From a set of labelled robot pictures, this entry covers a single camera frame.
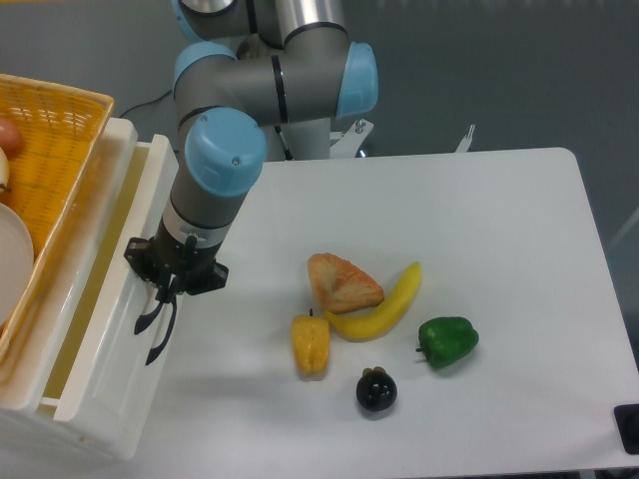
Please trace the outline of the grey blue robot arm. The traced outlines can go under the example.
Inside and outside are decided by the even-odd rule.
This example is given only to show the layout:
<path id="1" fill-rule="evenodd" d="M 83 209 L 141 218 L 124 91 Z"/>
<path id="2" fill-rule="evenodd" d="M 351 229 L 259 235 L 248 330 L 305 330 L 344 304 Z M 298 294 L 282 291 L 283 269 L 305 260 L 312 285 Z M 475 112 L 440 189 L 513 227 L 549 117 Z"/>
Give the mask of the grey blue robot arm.
<path id="1" fill-rule="evenodd" d="M 179 167 L 158 228 L 125 259 L 158 306 L 223 288 L 216 260 L 268 154 L 265 128 L 370 111 L 375 56 L 337 1 L 176 1 L 190 45 L 174 68 Z"/>

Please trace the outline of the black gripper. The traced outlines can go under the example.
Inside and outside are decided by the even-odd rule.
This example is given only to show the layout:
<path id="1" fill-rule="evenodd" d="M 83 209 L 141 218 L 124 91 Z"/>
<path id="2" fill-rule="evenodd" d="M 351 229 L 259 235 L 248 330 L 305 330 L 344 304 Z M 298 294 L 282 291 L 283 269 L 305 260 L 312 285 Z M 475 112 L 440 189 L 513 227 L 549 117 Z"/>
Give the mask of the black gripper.
<path id="1" fill-rule="evenodd" d="M 125 260 L 141 280 L 157 288 L 155 307 L 141 314 L 134 324 L 135 334 L 151 325 L 156 327 L 146 365 L 154 364 L 166 353 L 174 332 L 179 301 L 176 295 L 170 296 L 171 285 L 175 294 L 202 294 L 226 286 L 229 269 L 217 261 L 220 247 L 197 247 L 194 235 L 180 242 L 164 230 L 150 239 L 128 240 Z"/>

